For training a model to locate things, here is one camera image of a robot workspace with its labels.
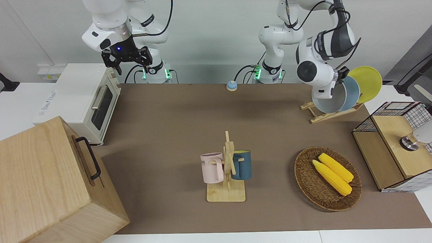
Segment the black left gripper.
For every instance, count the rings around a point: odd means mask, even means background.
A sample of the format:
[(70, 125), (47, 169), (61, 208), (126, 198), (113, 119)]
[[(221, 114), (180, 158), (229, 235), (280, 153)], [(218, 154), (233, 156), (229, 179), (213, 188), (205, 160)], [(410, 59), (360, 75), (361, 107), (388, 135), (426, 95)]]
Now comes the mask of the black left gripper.
[(337, 71), (338, 77), (337, 77), (337, 84), (343, 83), (344, 79), (347, 77), (348, 73), (350, 72), (350, 69), (346, 66), (343, 66), (341, 69)]

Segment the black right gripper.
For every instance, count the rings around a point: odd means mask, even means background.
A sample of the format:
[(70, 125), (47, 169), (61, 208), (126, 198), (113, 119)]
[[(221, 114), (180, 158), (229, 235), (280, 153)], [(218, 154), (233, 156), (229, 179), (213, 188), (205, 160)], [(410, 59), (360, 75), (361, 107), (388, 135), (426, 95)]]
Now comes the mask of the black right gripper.
[(101, 52), (101, 57), (106, 67), (114, 68), (119, 75), (123, 73), (120, 66), (122, 62), (135, 62), (143, 66), (145, 73), (150, 73), (153, 64), (148, 46), (137, 48), (134, 40), (124, 40), (110, 46)]

